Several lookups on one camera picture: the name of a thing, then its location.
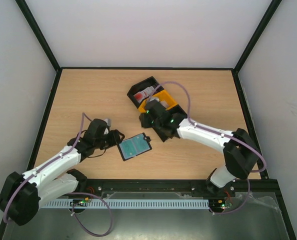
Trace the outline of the black bin with teal cards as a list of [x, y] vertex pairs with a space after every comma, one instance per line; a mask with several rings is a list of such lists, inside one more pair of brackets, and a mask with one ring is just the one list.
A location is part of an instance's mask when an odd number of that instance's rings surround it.
[[182, 120], [187, 118], [187, 113], [177, 104], [170, 110], [159, 103], [149, 110], [151, 127], [157, 133], [162, 142], [173, 137], [180, 138], [177, 132]]

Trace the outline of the teal credit card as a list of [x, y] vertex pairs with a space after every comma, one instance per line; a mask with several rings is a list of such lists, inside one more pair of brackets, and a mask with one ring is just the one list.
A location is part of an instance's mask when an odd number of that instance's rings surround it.
[[151, 149], [149, 143], [146, 140], [146, 137], [143, 134], [139, 134], [132, 138], [133, 144], [135, 146], [136, 152], [138, 154], [144, 153]]
[[120, 147], [120, 150], [122, 152], [123, 158], [125, 160], [133, 158], [137, 154], [136, 147], [134, 146], [132, 140], [130, 140], [130, 139], [122, 141], [120, 143], [119, 147]]

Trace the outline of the black leather card holder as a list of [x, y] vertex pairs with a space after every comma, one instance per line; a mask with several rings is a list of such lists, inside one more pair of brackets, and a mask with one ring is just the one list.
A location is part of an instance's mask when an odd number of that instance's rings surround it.
[[151, 138], [144, 132], [123, 140], [117, 145], [122, 160], [125, 162], [152, 150]]

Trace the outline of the yellow plastic bin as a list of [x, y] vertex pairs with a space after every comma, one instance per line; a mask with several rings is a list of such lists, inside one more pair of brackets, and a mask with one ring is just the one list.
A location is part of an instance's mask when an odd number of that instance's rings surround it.
[[[158, 93], [155, 93], [155, 94], [153, 95], [153, 97], [158, 97], [160, 101], [165, 100], [165, 101], [169, 104], [169, 107], [166, 108], [167, 110], [170, 110], [171, 108], [175, 107], [175, 106], [178, 104], [178, 103], [174, 100], [174, 98], [169, 94], [169, 92], [166, 91], [165, 89], [162, 90], [162, 91], [160, 91], [160, 92], [158, 92]], [[147, 102], [148, 102], [148, 99], [149, 99], [149, 97], [145, 98], [145, 99], [141, 102], [141, 104], [139, 105], [139, 107], [137, 108], [138, 111], [139, 111], [140, 113], [145, 113], [145, 112], [146, 112], [146, 110], [145, 110], [145, 106], [146, 106], [146, 104], [147, 104]]]

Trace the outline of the black bin with red cards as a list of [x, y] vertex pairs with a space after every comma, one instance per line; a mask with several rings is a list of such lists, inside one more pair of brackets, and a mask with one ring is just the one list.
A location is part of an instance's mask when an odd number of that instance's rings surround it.
[[137, 100], [134, 98], [134, 94], [136, 94], [137, 92], [142, 91], [145, 88], [150, 87], [150, 86], [153, 86], [155, 89], [158, 85], [159, 85], [158, 81], [153, 76], [150, 76], [150, 77], [146, 78], [145, 80], [133, 85], [129, 89], [127, 96], [132, 101], [132, 103], [135, 105], [135, 107], [138, 108], [141, 103], [137, 102]]

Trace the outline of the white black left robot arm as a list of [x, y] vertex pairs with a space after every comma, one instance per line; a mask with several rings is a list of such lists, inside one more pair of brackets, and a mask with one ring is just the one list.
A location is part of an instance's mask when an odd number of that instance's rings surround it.
[[24, 173], [14, 171], [8, 175], [0, 192], [3, 221], [23, 226], [48, 202], [76, 191], [83, 192], [87, 177], [74, 166], [94, 157], [95, 150], [106, 151], [124, 140], [123, 133], [110, 127], [108, 118], [95, 118], [87, 130], [81, 129], [46, 162]]

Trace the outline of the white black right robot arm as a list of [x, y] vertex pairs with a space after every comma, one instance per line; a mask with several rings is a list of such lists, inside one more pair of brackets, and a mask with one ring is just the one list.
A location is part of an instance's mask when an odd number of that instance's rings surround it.
[[219, 195], [235, 179], [247, 179], [258, 160], [263, 159], [244, 129], [229, 131], [201, 124], [183, 111], [166, 109], [157, 99], [146, 102], [139, 120], [143, 128], [154, 129], [163, 141], [174, 137], [191, 140], [223, 154], [223, 166], [215, 168], [205, 181], [212, 196]]

